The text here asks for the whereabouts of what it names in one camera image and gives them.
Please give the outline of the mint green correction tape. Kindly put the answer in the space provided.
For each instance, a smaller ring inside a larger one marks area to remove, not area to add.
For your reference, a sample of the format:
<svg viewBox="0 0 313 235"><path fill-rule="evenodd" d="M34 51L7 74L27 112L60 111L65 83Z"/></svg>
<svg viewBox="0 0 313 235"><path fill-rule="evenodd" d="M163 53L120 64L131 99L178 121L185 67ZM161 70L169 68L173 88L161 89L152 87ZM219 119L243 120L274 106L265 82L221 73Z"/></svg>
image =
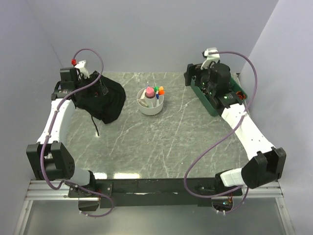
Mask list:
<svg viewBox="0 0 313 235"><path fill-rule="evenodd" d="M149 107L149 105L145 102L144 99L139 99L139 100L138 100L138 103L139 103L141 106L143 106L143 107L146 107L146 108Z"/></svg>

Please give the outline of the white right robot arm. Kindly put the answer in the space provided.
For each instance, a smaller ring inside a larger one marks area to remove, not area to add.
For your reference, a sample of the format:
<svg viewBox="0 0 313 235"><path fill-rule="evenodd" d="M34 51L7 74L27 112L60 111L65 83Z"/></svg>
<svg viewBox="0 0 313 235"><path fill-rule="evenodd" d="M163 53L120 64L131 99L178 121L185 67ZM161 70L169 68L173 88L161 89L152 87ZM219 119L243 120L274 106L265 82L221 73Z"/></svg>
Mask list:
<svg viewBox="0 0 313 235"><path fill-rule="evenodd" d="M246 94L233 80L229 66L219 61L206 69L189 64L184 78L209 114L219 115L234 130L248 157L244 167L216 174L216 193L225 195L233 186L257 188L279 180L287 154L268 141L248 115L243 104Z"/></svg>

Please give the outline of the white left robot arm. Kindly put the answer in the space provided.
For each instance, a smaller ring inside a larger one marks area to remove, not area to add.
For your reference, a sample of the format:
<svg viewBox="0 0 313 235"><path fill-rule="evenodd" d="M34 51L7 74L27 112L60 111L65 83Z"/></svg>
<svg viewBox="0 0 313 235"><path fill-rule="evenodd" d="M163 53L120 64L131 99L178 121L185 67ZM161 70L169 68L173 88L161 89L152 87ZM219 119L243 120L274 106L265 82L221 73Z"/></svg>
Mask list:
<svg viewBox="0 0 313 235"><path fill-rule="evenodd" d="M87 197L97 193L98 185L91 171L77 168L73 157L63 144L75 108L84 97L103 97L102 75L94 71L87 75L79 68L60 70L61 80L51 94L51 110L45 129L36 144L27 146L26 154L37 180L44 180L54 190L51 182L80 186Z"/></svg>

